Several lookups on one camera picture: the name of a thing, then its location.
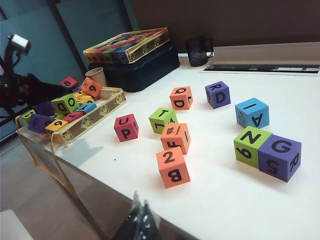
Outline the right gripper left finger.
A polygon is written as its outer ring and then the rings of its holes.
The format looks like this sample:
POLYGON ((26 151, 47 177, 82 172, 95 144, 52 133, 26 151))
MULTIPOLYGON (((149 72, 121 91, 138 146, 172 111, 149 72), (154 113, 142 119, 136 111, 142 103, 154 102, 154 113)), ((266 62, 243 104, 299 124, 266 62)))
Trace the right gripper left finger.
POLYGON ((131 208, 116 233, 117 240, 135 240, 140 229, 142 205, 137 192, 134 192, 131 208))

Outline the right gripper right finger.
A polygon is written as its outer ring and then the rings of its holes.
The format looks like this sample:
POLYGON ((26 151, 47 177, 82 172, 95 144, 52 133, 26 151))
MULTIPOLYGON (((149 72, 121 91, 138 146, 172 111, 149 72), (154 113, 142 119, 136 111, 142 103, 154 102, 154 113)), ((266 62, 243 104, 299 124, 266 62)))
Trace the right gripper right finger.
POLYGON ((144 201, 144 208, 142 212, 139 232, 139 240, 161 240, 160 231, 156 225, 152 211, 147 200, 144 201))

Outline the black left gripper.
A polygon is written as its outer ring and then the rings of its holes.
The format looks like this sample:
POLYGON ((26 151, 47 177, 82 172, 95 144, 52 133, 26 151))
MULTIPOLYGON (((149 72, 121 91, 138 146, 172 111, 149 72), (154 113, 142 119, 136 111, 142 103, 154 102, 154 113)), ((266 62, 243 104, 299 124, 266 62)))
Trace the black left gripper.
POLYGON ((41 82, 33 74, 4 72, 0 76, 0 107, 35 106, 72 93, 70 87, 41 82))

